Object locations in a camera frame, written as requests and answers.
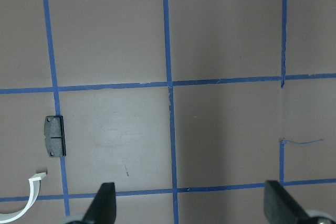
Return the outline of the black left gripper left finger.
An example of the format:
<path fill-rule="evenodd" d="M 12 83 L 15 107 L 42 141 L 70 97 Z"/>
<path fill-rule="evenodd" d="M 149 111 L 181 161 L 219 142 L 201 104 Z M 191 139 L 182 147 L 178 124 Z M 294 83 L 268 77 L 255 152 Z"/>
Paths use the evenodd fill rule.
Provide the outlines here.
<path fill-rule="evenodd" d="M 117 216 L 114 183 L 103 183 L 82 218 L 82 223 L 114 224 Z"/>

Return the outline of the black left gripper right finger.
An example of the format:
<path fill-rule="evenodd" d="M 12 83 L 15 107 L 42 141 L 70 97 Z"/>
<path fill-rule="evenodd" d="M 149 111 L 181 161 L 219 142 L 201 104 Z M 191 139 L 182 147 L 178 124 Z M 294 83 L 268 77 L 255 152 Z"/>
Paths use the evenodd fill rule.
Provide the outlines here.
<path fill-rule="evenodd" d="M 268 223 L 299 223 L 309 215 L 276 180 L 265 181 L 264 215 Z"/>

